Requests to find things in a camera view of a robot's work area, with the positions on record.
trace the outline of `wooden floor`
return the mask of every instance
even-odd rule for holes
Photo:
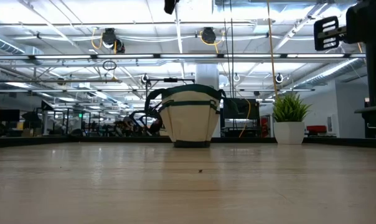
[[[2,148],[2,223],[374,224],[376,149],[120,143]]]

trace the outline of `white ceiling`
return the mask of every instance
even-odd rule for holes
[[[70,9],[68,10],[60,0],[36,0],[31,4],[39,14],[45,17],[70,39],[90,38],[93,32],[93,25],[90,24],[114,24],[127,23],[114,26],[117,35],[125,37],[169,37],[177,38],[177,26],[175,25],[176,13],[173,15],[166,14],[163,11],[163,0],[63,0]],[[335,4],[326,12],[322,13],[319,18],[331,15],[339,16],[341,24],[345,24],[345,10],[350,6],[350,2],[345,4]],[[214,28],[216,35],[220,38],[224,30],[224,18],[230,22],[232,15],[233,26],[233,51],[234,53],[268,53],[270,51],[269,39],[265,37],[268,32],[268,20],[266,18],[267,10],[265,3],[251,5],[250,7],[234,7],[232,14],[223,12],[220,8],[213,8],[212,1],[203,0],[181,0],[178,7],[178,16],[181,22],[182,52],[183,53],[215,53],[215,47],[203,44],[199,38],[195,38],[195,33],[199,33],[203,27],[211,26]],[[306,14],[314,6],[311,1],[303,1],[302,4],[272,4],[271,18],[275,21],[272,25],[273,46],[289,31],[297,22],[304,19]],[[218,22],[218,24],[209,24],[209,22]],[[316,53],[313,40],[313,23],[309,21],[300,29],[297,34],[287,43],[285,43],[276,53]],[[232,29],[227,23],[228,49],[226,42],[218,45],[220,53],[232,51],[231,35]],[[100,26],[100,35],[106,25]],[[32,34],[40,32],[42,37],[55,38],[58,40],[37,38],[25,39],[32,37]],[[30,45],[42,50],[44,54],[93,54],[90,40],[78,41],[78,47],[74,47],[65,40],[59,40],[61,36],[45,24],[43,18],[35,15],[26,9],[18,0],[0,1],[0,34],[6,36],[10,41],[21,45]],[[295,40],[297,37],[308,37],[308,40]],[[123,40],[126,46],[126,54],[145,54],[145,53],[180,53],[178,41],[168,42],[138,42],[132,40]],[[357,45],[342,44],[341,48],[345,52],[359,52]],[[99,54],[109,54],[109,50],[102,48],[96,50]],[[304,63],[297,60],[295,63],[275,63],[275,72],[282,73],[286,76],[298,80],[307,75],[309,71],[318,68],[322,63]],[[227,69],[227,63],[220,63],[220,73],[223,73],[222,66]],[[271,73],[271,63],[261,63],[252,69],[254,63],[235,63],[234,71],[243,75],[241,86],[252,88],[268,88],[272,85],[272,78],[264,78]],[[147,73],[153,77],[179,77],[181,76],[180,63],[166,63],[162,66],[140,66],[126,67],[127,71],[132,74],[137,81],[140,76]],[[17,68],[18,71],[28,75],[33,75],[32,69]],[[185,63],[184,70],[186,76],[195,73],[195,63]],[[46,78],[57,78],[57,75],[69,75],[73,72],[72,78],[98,78],[97,72],[93,68],[56,68],[52,74],[45,74]],[[127,74],[122,70],[115,70],[115,77],[123,82],[134,85]],[[49,84],[54,88],[60,88],[56,84]],[[92,84],[93,88],[119,88],[120,84]],[[112,97],[118,99],[121,93],[109,93]]]

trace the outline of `white planter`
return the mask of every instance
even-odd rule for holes
[[[274,123],[274,134],[278,144],[301,144],[304,138],[304,123]]]

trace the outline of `white column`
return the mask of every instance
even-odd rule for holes
[[[219,69],[217,68],[217,64],[197,64],[195,83],[207,85],[215,90],[219,90]],[[220,121],[215,127],[213,137],[220,137]]]

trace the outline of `potted plant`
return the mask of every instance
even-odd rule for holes
[[[304,123],[310,105],[295,94],[287,94],[275,100],[274,134],[278,144],[301,144],[304,138]]]

